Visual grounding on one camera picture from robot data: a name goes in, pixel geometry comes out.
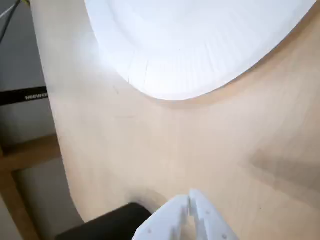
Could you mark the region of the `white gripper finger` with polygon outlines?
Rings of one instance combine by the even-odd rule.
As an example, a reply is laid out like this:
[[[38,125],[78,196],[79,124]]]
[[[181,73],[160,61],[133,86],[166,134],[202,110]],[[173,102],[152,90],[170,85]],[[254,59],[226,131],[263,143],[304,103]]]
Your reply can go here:
[[[189,191],[189,214],[194,218],[197,240],[238,240],[219,211],[196,189]]]
[[[190,198],[177,195],[154,212],[136,231],[134,240],[179,240],[189,216]]]

